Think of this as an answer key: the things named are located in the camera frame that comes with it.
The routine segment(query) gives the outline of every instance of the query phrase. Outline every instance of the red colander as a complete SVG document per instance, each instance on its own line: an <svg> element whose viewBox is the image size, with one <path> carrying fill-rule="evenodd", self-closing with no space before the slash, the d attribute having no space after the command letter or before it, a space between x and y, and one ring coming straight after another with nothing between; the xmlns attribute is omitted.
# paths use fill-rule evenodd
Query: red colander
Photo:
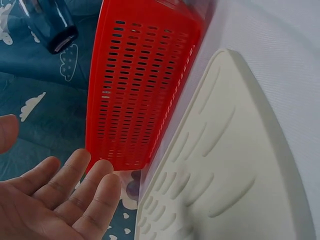
<svg viewBox="0 0 320 240"><path fill-rule="evenodd" d="M105 0L96 30L86 116L87 170L153 158L197 54L204 23L183 1Z"/></svg>

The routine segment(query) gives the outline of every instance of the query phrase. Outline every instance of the white cloud print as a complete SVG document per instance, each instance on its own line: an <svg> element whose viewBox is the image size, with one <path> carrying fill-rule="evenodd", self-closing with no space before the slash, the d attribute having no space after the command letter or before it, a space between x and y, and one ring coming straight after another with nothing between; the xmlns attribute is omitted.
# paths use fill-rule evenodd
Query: white cloud print
<svg viewBox="0 0 320 240"><path fill-rule="evenodd" d="M78 54L79 48L77 44L72 44L60 54L60 74L67 82L70 82L75 75L78 64Z"/></svg>
<svg viewBox="0 0 320 240"><path fill-rule="evenodd" d="M19 116L21 118L21 122L24 122L27 119L29 114L38 105L38 103L40 103L40 101L44 98L45 95L46 92L43 92L39 96L32 97L25 102L25 105L21 108L21 114Z"/></svg>

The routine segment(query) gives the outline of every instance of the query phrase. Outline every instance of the cloud pattern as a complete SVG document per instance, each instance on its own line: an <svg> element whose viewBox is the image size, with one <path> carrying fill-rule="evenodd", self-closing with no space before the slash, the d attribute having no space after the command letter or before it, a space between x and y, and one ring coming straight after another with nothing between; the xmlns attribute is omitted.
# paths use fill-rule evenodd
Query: cloud pattern
<svg viewBox="0 0 320 240"><path fill-rule="evenodd" d="M8 30L8 17L15 3L15 1L12 1L4 4L3 1L1 1L0 5L0 41L3 41L7 45L12 45L14 43Z"/></svg>
<svg viewBox="0 0 320 240"><path fill-rule="evenodd" d="M21 114L19 116L21 118L21 122L24 122L27 119L29 114L40 103L40 101L44 98L45 95L46 92L43 92L39 96L32 97L25 102L25 105L21 108Z"/></svg>
<svg viewBox="0 0 320 240"><path fill-rule="evenodd" d="M78 64L78 54L79 48L77 44L72 44L60 53L60 60L62 62L60 74L67 82L70 82L75 75Z"/></svg>

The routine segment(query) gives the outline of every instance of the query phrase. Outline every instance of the palm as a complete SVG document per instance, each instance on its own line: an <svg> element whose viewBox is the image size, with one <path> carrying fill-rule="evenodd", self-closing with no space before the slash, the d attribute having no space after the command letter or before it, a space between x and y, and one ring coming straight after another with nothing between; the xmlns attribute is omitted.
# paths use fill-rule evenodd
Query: palm
<svg viewBox="0 0 320 240"><path fill-rule="evenodd" d="M14 119L0 117L0 153L17 137L18 130L9 129L17 125ZM110 162L100 160L74 191L90 158L79 149L58 171L59 160L48 157L22 176L0 182L0 239L101 239L118 205L121 185L111 174Z"/></svg>

